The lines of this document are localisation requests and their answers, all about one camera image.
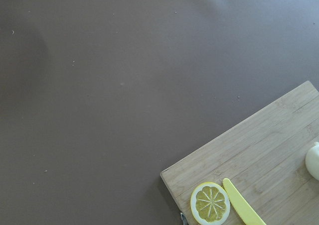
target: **tabletop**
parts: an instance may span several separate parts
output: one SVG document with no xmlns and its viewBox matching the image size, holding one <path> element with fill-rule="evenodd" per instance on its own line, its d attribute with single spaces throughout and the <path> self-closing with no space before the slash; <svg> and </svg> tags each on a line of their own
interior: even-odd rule
<svg viewBox="0 0 319 225">
<path fill-rule="evenodd" d="M 160 172 L 310 80 L 318 0 L 0 0 L 0 223 L 180 225 Z"/>
</svg>

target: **wood grain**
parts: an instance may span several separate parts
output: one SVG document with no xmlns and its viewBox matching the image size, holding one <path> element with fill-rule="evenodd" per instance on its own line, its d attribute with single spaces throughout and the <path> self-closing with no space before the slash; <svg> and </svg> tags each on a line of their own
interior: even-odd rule
<svg viewBox="0 0 319 225">
<path fill-rule="evenodd" d="M 319 181 L 307 172 L 304 158 L 318 140 L 319 92 L 305 82 L 160 175 L 190 225 L 197 224 L 189 206 L 193 189 L 206 181 L 221 185 L 223 178 L 231 179 L 266 223 L 302 224 L 305 218 L 316 224 Z M 243 222 L 231 208 L 225 224 Z"/>
</svg>

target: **knife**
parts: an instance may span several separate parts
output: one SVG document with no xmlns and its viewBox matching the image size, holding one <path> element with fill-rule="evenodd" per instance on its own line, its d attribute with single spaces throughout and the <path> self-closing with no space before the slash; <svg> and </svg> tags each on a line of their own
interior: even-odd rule
<svg viewBox="0 0 319 225">
<path fill-rule="evenodd" d="M 223 185 L 232 206 L 246 225 L 266 225 L 229 179 L 223 179 Z"/>
</svg>

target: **lemon half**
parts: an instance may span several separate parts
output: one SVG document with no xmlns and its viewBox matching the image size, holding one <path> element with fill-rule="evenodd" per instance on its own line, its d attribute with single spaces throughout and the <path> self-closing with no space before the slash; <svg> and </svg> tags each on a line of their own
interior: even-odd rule
<svg viewBox="0 0 319 225">
<path fill-rule="evenodd" d="M 230 203 L 222 187 L 205 182 L 198 185 L 191 194 L 190 208 L 201 225 L 221 225 L 229 215 Z"/>
</svg>

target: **gray table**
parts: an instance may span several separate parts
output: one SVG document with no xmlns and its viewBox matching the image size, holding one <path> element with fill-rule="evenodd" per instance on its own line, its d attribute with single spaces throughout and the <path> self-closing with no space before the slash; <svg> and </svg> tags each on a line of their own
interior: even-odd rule
<svg viewBox="0 0 319 225">
<path fill-rule="evenodd" d="M 179 225 L 161 170 L 319 88 L 319 0 L 0 0 L 0 59 L 0 224 Z"/>
</svg>

